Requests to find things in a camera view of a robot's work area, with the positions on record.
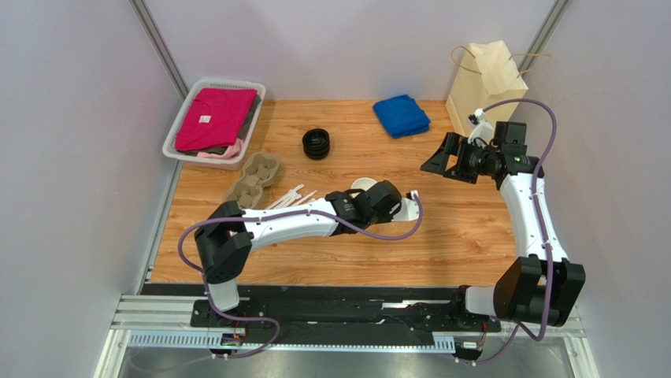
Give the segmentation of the single brown paper cup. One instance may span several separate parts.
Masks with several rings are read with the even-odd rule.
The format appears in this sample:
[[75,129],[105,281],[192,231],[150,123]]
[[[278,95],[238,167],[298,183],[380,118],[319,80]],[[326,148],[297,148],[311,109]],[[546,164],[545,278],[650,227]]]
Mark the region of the single brown paper cup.
[[356,179],[350,186],[351,189],[367,191],[377,183],[376,180],[368,177]]

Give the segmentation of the stack of black lids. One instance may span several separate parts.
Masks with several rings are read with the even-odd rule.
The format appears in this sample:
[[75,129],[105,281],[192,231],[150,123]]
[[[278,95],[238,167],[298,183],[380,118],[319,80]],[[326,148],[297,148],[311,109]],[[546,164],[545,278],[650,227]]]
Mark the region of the stack of black lids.
[[330,135],[322,128],[307,131],[302,137],[304,154],[313,160],[321,160],[330,153]]

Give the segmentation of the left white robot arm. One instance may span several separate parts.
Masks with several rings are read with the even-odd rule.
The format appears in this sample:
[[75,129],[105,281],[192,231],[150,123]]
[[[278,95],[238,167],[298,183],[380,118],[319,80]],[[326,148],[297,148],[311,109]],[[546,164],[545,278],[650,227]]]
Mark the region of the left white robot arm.
[[402,195],[384,180],[282,209],[240,209],[225,202],[194,232],[206,291],[218,310],[234,309],[237,278],[251,253],[295,239],[353,235],[374,224],[415,220],[420,214],[415,195]]

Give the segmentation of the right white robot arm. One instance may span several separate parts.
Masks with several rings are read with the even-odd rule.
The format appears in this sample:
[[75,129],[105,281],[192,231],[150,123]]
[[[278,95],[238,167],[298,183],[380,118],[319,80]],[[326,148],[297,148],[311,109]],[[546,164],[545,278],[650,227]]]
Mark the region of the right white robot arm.
[[494,317],[561,327],[584,286],[584,267],[563,250],[544,196],[544,171],[527,154],[526,125],[498,122],[492,141],[445,135],[439,149],[421,166],[424,172],[475,184],[495,181],[512,222],[517,258],[492,287],[463,285],[456,294],[456,317],[465,324]]

